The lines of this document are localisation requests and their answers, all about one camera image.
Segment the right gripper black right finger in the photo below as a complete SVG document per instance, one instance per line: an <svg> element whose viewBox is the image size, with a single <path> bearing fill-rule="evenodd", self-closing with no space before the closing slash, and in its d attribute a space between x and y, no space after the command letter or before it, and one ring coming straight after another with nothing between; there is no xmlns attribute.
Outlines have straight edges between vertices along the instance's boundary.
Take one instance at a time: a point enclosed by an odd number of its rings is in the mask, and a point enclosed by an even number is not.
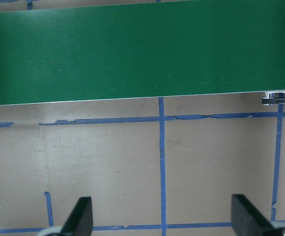
<svg viewBox="0 0 285 236"><path fill-rule="evenodd" d="M231 196L231 226L237 236L267 236L275 230L243 194Z"/></svg>

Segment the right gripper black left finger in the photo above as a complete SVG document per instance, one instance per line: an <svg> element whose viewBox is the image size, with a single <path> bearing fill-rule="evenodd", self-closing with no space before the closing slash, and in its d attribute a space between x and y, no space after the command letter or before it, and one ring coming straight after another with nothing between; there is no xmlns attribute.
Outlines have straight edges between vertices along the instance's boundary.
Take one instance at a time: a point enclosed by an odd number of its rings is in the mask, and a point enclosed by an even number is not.
<svg viewBox="0 0 285 236"><path fill-rule="evenodd" d="M93 231L91 197L81 197L61 229L62 236L90 236Z"/></svg>

